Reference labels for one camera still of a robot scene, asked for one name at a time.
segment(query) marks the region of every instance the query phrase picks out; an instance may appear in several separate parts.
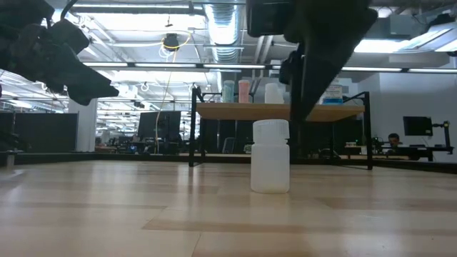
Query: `wooden shelf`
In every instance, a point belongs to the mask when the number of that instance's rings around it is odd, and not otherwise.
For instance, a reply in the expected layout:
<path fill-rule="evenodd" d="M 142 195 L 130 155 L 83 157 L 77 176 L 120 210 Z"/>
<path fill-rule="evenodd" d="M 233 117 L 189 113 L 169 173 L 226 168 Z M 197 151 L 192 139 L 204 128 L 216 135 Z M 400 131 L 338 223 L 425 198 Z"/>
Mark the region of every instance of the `wooden shelf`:
<path fill-rule="evenodd" d="M 316 105 L 307 121 L 334 122 L 365 111 L 364 106 Z M 226 104 L 199 103 L 197 112 L 204 119 L 260 121 L 264 119 L 290 119 L 288 104 Z"/>

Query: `table leg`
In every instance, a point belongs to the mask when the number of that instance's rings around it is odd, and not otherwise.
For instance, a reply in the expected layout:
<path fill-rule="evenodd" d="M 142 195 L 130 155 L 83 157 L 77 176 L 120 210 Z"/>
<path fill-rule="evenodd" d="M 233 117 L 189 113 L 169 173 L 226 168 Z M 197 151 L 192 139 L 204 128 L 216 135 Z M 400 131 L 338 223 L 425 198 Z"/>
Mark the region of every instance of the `table leg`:
<path fill-rule="evenodd" d="M 428 158 L 428 161 L 433 162 L 433 152 L 432 151 L 427 151 L 427 158 Z"/>
<path fill-rule="evenodd" d="M 373 141 L 371 140 L 371 106 L 370 92 L 365 92 L 363 97 L 365 112 L 363 113 L 363 125 L 365 127 L 367 166 L 368 170 L 373 170 Z"/>
<path fill-rule="evenodd" d="M 201 163 L 205 162 L 206 152 L 206 119 L 200 119 L 200 152 L 201 152 Z"/>
<path fill-rule="evenodd" d="M 335 151 L 335 133 L 334 133 L 335 126 L 332 123 L 331 128 L 330 128 L 330 162 L 333 163 L 333 160 L 335 159 L 335 155 L 333 152 Z"/>
<path fill-rule="evenodd" d="M 189 167 L 194 167 L 195 156 L 195 127 L 196 127 L 196 112 L 197 112 L 197 92 L 192 89 L 192 107 L 191 107 L 191 137 L 189 140 Z"/>

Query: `pink bottle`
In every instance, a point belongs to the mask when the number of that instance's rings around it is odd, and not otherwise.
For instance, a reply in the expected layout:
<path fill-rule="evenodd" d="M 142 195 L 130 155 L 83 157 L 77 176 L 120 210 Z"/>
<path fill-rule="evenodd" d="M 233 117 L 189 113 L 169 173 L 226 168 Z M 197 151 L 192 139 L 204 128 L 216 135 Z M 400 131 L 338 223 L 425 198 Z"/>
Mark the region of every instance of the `pink bottle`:
<path fill-rule="evenodd" d="M 251 88 L 251 82 L 242 80 L 238 82 L 238 102 L 240 104 L 249 104 L 249 89 Z"/>

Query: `plastic bottle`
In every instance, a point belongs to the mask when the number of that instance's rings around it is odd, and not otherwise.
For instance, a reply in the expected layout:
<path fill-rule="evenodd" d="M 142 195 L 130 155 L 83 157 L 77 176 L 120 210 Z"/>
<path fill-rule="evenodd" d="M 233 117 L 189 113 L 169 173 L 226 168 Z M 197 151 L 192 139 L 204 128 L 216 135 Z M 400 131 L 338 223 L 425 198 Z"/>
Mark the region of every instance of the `plastic bottle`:
<path fill-rule="evenodd" d="M 265 104 L 284 104 L 284 97 L 278 84 L 269 83 L 265 87 Z"/>
<path fill-rule="evenodd" d="M 251 87 L 251 82 L 247 80 L 241 80 L 238 82 L 238 102 L 240 104 L 249 103 L 249 88 Z"/>
<path fill-rule="evenodd" d="M 288 121 L 265 120 L 253 125 L 251 189 L 257 193 L 287 193 L 290 189 Z"/>
<path fill-rule="evenodd" d="M 222 88 L 222 101 L 224 103 L 233 103 L 235 98 L 235 81 L 224 81 Z"/>

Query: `white plastic bottle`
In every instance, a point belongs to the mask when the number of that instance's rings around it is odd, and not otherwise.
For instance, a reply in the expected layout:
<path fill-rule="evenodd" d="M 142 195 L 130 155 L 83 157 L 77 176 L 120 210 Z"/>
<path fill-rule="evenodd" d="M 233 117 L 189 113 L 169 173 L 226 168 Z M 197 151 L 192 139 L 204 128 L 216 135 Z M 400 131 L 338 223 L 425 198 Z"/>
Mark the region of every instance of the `white plastic bottle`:
<path fill-rule="evenodd" d="M 290 189 L 288 121 L 265 120 L 253 125 L 251 189 L 257 193 L 287 193 Z"/>
<path fill-rule="evenodd" d="M 265 85 L 265 104 L 284 104 L 284 97 L 278 84 L 269 83 Z"/>

